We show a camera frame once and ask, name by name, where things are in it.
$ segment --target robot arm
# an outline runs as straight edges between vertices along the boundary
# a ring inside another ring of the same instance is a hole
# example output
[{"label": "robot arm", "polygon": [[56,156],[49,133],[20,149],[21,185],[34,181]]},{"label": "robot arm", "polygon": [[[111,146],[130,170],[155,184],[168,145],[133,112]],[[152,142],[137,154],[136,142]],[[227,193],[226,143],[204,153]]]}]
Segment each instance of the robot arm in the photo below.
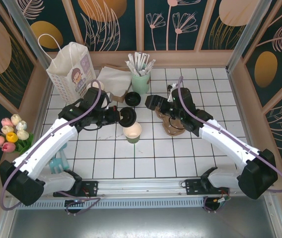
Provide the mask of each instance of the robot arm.
[{"label": "robot arm", "polygon": [[209,169],[201,176],[203,187],[207,190],[211,186],[239,188],[248,197],[257,199],[278,179],[278,175],[274,170],[252,156],[249,152],[255,152],[275,166],[273,153],[267,149],[259,151],[257,148],[241,141],[241,143],[249,149],[249,151],[245,151],[238,144],[221,133],[221,131],[226,130],[219,125],[210,114],[195,107],[191,93],[187,88],[181,88],[181,95],[187,109],[191,113],[217,126],[219,131],[191,117],[182,107],[177,90],[171,92],[169,100],[158,95],[148,96],[145,105],[153,111],[158,108],[159,112],[164,115],[170,116],[173,119],[179,119],[187,131],[194,133],[197,137],[201,137],[218,147],[237,165],[238,170],[222,170],[217,167]]},{"label": "robot arm", "polygon": [[[93,104],[98,94],[98,89],[89,88],[83,99],[68,105],[59,113],[50,129],[42,136],[28,151],[16,158],[12,163],[3,161],[0,164],[0,177],[4,184],[9,175],[26,158],[40,142],[57,127],[85,113]],[[77,194],[81,190],[81,177],[73,171],[66,170],[60,174],[42,175],[41,171],[58,150],[71,138],[86,126],[96,124],[99,128],[105,125],[119,122],[123,127],[129,127],[136,121],[136,112],[132,108],[123,108],[119,112],[117,107],[109,107],[111,95],[101,92],[96,107],[85,117],[66,125],[52,134],[45,143],[32,154],[27,163],[24,164],[7,186],[13,196],[28,206],[36,202],[42,195],[57,192],[70,191]]]}]

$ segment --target green cup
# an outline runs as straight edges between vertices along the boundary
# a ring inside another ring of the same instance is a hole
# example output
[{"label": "green cup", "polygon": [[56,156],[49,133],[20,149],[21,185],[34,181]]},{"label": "green cup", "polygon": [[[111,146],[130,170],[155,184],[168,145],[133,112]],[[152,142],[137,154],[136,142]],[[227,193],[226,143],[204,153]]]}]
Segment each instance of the green cup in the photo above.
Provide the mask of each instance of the green cup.
[{"label": "green cup", "polygon": [[132,74],[132,90],[136,93],[145,94],[150,89],[150,73],[146,76],[135,76]]},{"label": "green cup", "polygon": [[137,122],[135,122],[130,127],[123,128],[123,134],[126,136],[127,141],[131,144],[135,144],[139,141],[141,132],[142,132],[141,125]]}]

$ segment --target white tulip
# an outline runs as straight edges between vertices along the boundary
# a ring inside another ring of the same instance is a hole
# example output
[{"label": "white tulip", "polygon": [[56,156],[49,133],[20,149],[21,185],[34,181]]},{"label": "white tulip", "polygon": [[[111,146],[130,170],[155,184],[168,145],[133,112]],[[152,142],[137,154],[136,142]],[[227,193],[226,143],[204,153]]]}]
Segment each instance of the white tulip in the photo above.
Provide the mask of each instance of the white tulip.
[{"label": "white tulip", "polygon": [[27,129],[27,124],[25,121],[20,121],[17,125],[16,125],[16,129],[17,130],[26,130]]},{"label": "white tulip", "polygon": [[19,114],[14,114],[11,116],[11,122],[13,125],[17,125],[20,121],[22,121],[22,118],[19,116]]},{"label": "white tulip", "polygon": [[20,140],[27,140],[30,136],[30,134],[25,130],[18,130],[16,134]]},{"label": "white tulip", "polygon": [[2,127],[1,131],[4,135],[6,135],[9,132],[14,132],[14,128],[12,126],[5,125],[5,126]]}]

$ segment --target light blue object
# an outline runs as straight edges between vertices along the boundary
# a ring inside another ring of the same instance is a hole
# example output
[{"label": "light blue object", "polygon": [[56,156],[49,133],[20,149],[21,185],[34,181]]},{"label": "light blue object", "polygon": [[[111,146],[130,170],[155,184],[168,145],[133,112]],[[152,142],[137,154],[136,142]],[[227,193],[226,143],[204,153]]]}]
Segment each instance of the light blue object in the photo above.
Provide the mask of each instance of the light blue object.
[{"label": "light blue object", "polygon": [[50,169],[52,174],[59,174],[64,170],[68,170],[70,168],[67,159],[66,159],[66,155],[64,153],[64,149],[67,147],[67,143],[65,145],[63,145],[61,147],[61,149],[59,150],[60,152],[60,158],[52,158],[49,165],[50,165]]}]

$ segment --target paper cup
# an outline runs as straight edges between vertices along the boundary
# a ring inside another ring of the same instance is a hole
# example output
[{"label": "paper cup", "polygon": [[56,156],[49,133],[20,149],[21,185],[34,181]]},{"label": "paper cup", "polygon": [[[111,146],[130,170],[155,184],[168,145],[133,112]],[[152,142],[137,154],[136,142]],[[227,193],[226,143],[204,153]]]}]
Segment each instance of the paper cup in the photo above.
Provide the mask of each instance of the paper cup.
[{"label": "paper cup", "polygon": [[[105,90],[105,86],[103,85],[103,83],[100,82],[100,81],[99,81],[99,83],[100,83],[100,85],[101,85],[101,90]],[[92,86],[93,86],[94,88],[99,88],[97,82],[93,82],[93,83],[92,83]],[[90,87],[91,87],[91,83],[88,83],[88,86],[86,87],[86,89],[88,90],[88,88],[90,88]]]},{"label": "paper cup", "polygon": [[135,122],[130,127],[123,128],[123,134],[126,136],[127,141],[131,144],[135,144],[139,141],[141,132],[142,132],[141,125],[137,122]]}]

